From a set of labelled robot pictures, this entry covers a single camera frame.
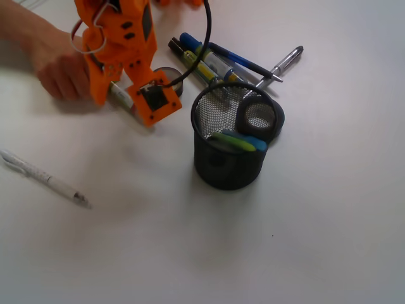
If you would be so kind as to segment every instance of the mesh cup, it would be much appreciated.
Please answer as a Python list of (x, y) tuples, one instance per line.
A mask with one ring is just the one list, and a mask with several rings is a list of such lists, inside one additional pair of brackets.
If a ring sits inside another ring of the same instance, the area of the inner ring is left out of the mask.
[(261, 171), (267, 151), (221, 149), (210, 139), (213, 132), (235, 130), (237, 111), (247, 98), (261, 104), (247, 106), (244, 119), (257, 128), (270, 130), (269, 143), (279, 133), (275, 102), (261, 89), (244, 82), (227, 82), (209, 87), (198, 95), (191, 110), (194, 129), (194, 166), (209, 185), (236, 190), (253, 182)]

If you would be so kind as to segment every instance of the blue highlighter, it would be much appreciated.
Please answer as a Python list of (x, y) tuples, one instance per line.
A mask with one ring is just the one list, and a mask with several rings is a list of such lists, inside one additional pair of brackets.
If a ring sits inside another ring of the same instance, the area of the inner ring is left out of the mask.
[(259, 151), (266, 151), (267, 147), (268, 147), (265, 141), (262, 141), (253, 136), (239, 134), (236, 131), (222, 130), (222, 134), (246, 141), (249, 144), (251, 144), (252, 146), (254, 146)]

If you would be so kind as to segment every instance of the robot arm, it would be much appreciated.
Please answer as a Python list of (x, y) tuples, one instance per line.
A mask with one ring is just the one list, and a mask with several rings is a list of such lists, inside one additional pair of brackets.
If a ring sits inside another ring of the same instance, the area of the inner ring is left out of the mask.
[(89, 66), (90, 93), (98, 105), (105, 103), (110, 83), (119, 81), (124, 70), (133, 82), (127, 91), (145, 125), (182, 107), (174, 90), (165, 86), (165, 74), (150, 67), (157, 44), (149, 0), (75, 0), (75, 4), (81, 20), (72, 40), (84, 22), (88, 28), (83, 33), (83, 50), (78, 51)]

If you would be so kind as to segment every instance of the hand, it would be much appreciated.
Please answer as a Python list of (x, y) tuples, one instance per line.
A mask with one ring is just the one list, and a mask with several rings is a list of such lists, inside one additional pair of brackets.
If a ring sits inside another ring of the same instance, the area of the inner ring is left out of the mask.
[[(82, 49), (82, 40), (75, 37)], [(70, 44), (69, 33), (49, 25), (33, 39), (28, 55), (42, 86), (56, 99), (89, 98), (89, 72), (83, 54)]]

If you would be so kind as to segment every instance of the green highlighter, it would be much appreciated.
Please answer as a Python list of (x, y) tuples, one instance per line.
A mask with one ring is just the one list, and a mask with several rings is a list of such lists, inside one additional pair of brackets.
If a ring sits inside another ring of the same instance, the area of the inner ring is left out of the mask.
[(223, 143), (228, 143), (236, 148), (239, 148), (243, 151), (247, 151), (247, 152), (255, 152), (256, 148), (252, 145), (249, 144), (246, 141), (243, 141), (239, 138), (235, 138), (232, 136), (228, 136), (219, 132), (213, 132), (212, 133), (212, 137), (223, 142)]

